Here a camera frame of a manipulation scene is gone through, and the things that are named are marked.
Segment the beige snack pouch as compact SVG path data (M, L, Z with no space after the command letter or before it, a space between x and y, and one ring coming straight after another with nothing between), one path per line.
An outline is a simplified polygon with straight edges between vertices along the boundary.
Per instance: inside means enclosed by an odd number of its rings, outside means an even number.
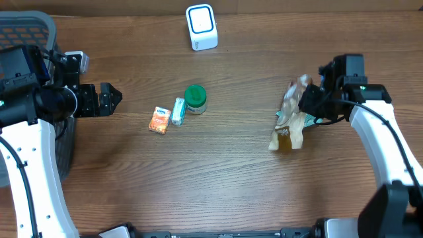
M312 82L311 76L305 74L288 85L282 99L281 109L277 112L278 120L268 146L270 151L302 148L303 129L307 114L300 111L299 101L307 86Z

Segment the blue tissue pack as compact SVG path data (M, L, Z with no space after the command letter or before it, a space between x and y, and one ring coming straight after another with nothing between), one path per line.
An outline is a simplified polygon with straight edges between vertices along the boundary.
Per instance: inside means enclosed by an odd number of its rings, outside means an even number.
M171 116L171 122L175 126L181 126L184 121L184 116L186 112L186 103L183 98L177 97L175 99L174 107L173 107L173 113Z

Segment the orange tissue pack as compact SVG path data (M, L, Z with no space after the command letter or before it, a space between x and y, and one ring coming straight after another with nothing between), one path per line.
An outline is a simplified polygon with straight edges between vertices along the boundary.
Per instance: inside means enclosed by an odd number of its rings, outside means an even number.
M166 108L156 106L152 119L149 123L149 130L159 134L166 134L172 112Z

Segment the mint green wipes pack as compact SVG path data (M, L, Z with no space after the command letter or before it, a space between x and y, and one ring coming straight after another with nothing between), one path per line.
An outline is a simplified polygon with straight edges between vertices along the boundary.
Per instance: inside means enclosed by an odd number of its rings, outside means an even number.
M286 116L281 110L277 111L276 116L278 117L278 120L276 122L277 125L282 125L291 118L290 116ZM323 120L321 118L315 118L310 114L306 114L304 127L307 128L311 126L316 126L316 124L321 123L322 121Z

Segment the green lid jar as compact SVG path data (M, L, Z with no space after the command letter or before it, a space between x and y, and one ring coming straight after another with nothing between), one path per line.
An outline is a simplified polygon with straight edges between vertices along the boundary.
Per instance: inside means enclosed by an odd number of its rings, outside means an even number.
M186 109L192 114L202 114L207 108L206 90L201 85L190 85L184 92Z

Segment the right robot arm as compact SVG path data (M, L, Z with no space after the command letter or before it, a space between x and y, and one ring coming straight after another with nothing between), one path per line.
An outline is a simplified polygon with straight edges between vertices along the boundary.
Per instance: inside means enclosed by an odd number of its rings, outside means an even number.
M319 68L299 109L327 124L345 120L359 135L371 162L377 191L357 218L322 218L306 237L421 237L422 166L397 124L392 99L370 84L361 54L343 54Z

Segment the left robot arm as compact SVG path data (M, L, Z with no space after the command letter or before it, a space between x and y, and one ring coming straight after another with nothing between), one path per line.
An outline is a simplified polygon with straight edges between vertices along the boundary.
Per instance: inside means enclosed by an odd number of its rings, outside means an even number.
M41 46L1 50L1 155L7 167L19 237L78 237L56 163L55 123L110 116L122 94L110 83L80 84L89 58Z

